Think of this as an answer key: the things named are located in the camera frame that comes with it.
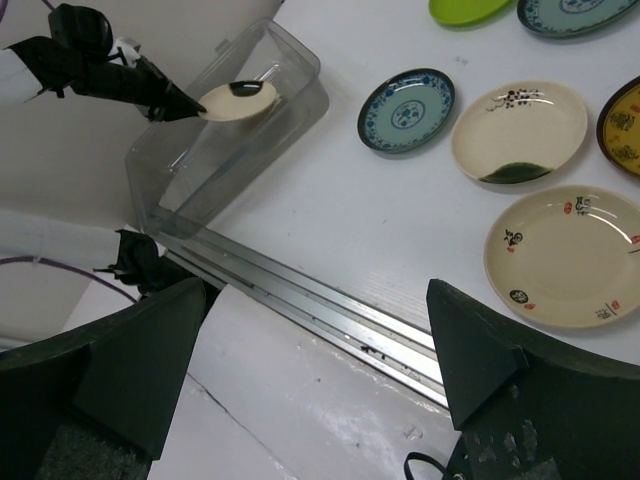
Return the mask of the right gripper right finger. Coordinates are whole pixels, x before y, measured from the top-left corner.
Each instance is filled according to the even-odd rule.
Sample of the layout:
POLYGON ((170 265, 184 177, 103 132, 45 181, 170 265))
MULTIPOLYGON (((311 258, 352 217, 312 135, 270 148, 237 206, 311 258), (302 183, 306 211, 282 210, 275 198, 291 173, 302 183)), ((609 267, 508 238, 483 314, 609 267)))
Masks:
POLYGON ((638 366, 520 324, 443 280, 430 280, 426 304, 460 434, 444 478, 638 478, 638 366))

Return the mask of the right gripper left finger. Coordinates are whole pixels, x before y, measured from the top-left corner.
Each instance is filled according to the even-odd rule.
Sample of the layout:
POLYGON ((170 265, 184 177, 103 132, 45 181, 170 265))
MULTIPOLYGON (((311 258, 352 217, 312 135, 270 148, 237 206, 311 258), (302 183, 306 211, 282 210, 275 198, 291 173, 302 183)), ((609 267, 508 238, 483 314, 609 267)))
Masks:
POLYGON ((187 279, 115 314, 1 355, 4 479, 145 479, 206 314, 187 279))

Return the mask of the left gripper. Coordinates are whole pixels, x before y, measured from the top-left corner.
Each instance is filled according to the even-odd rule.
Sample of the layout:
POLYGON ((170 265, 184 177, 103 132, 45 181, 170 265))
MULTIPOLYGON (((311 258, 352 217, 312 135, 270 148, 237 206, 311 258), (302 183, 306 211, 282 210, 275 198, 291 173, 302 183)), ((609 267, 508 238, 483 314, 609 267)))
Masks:
POLYGON ((70 54, 69 69, 76 94, 138 105, 149 122, 173 122, 206 112, 144 56, 129 67, 70 54))

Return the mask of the cream plate with black patch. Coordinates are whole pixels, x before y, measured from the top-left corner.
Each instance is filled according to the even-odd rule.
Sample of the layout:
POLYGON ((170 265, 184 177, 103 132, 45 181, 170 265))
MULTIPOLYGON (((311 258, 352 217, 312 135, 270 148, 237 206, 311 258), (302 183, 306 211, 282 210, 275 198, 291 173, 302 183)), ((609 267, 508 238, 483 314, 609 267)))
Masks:
POLYGON ((214 88, 198 103, 199 117, 210 122, 230 122, 256 116, 278 99, 276 88, 266 81, 235 81, 214 88))

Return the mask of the cream plate with small motifs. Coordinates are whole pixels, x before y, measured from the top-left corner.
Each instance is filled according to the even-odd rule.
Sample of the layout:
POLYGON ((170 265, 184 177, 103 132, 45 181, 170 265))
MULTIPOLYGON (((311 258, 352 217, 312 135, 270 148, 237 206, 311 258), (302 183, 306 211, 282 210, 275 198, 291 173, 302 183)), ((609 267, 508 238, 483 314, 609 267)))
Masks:
POLYGON ((639 310, 639 208, 572 185, 528 195, 494 222, 484 268, 498 297, 548 327, 604 326, 639 310))

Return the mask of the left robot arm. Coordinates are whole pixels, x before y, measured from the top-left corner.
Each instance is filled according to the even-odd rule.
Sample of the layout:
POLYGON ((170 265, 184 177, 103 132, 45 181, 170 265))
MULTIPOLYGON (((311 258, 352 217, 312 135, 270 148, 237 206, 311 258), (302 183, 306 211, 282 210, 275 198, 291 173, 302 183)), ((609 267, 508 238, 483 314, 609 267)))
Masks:
MULTIPOLYGON (((49 36, 34 36, 1 51, 1 103, 30 101, 45 92, 75 94, 134 105, 151 122, 196 117, 204 107, 114 37, 99 11, 62 3, 48 15, 49 36)), ((108 273, 143 298, 191 274, 160 255, 156 242, 131 230, 85 227, 4 210, 1 252, 7 263, 60 267, 97 280, 108 273)))

